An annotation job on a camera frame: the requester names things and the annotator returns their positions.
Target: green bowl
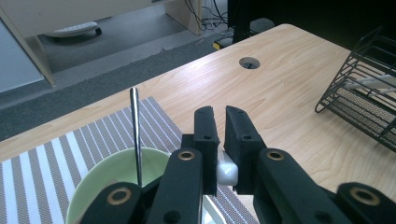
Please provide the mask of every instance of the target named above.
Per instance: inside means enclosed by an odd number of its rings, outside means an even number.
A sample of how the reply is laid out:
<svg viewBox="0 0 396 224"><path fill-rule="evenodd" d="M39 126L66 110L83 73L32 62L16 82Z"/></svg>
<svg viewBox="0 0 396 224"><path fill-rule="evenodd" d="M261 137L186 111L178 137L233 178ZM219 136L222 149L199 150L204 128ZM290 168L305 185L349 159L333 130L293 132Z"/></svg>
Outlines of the green bowl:
<svg viewBox="0 0 396 224"><path fill-rule="evenodd" d="M169 154L142 147L142 184L163 175ZM85 211L102 189L117 182L137 182L134 149L114 153L96 164L78 184L67 209L66 224L79 223Z"/></svg>

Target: floor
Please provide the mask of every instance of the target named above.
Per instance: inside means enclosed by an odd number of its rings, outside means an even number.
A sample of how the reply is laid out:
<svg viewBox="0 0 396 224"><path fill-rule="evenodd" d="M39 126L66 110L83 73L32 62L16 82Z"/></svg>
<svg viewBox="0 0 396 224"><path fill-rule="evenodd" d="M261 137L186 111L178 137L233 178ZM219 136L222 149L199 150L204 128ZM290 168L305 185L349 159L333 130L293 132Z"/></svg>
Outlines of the floor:
<svg viewBox="0 0 396 224"><path fill-rule="evenodd" d="M204 1L203 18L214 18L215 10L208 8L213 3ZM226 0L217 0L220 13L227 10ZM201 35L194 35L178 22L166 15L164 5L148 7L97 21L102 34L86 34L62 38L56 42L41 35L49 65L56 81L51 86L46 80L39 81L12 91L0 93L0 109L4 109L43 94L61 90L157 54L193 41L227 30L221 24L216 30L207 25Z"/></svg>

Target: wall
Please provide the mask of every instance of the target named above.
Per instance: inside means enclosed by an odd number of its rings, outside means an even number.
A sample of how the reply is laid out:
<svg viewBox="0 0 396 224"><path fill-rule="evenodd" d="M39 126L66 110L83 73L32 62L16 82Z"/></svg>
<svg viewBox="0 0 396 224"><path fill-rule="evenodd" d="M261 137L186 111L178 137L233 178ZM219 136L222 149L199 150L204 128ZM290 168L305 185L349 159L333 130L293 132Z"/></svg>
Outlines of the wall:
<svg viewBox="0 0 396 224"><path fill-rule="evenodd" d="M42 79L43 76L0 20L0 92Z"/></svg>

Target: gray and white striped mat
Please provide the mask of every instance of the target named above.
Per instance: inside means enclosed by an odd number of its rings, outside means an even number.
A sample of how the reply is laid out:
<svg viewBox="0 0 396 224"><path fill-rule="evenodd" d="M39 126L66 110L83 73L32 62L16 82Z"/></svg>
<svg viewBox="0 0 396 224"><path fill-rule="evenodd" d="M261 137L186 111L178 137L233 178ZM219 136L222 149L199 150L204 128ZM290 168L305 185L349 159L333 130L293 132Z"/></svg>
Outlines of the gray and white striped mat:
<svg viewBox="0 0 396 224"><path fill-rule="evenodd" d="M153 98L140 110L143 147L180 147L181 131ZM78 183L99 161L133 147L132 129L126 107L0 163L0 223L64 223ZM219 186L211 199L227 223L257 223L229 188Z"/></svg>

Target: gray carpet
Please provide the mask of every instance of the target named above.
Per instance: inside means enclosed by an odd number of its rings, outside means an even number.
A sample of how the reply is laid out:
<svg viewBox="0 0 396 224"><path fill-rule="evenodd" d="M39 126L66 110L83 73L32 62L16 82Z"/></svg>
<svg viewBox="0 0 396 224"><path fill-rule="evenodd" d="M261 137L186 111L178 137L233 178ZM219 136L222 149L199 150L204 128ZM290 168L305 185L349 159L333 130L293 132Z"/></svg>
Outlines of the gray carpet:
<svg viewBox="0 0 396 224"><path fill-rule="evenodd" d="M0 111L0 141L156 77L215 51L220 35L165 50L147 59Z"/></svg>

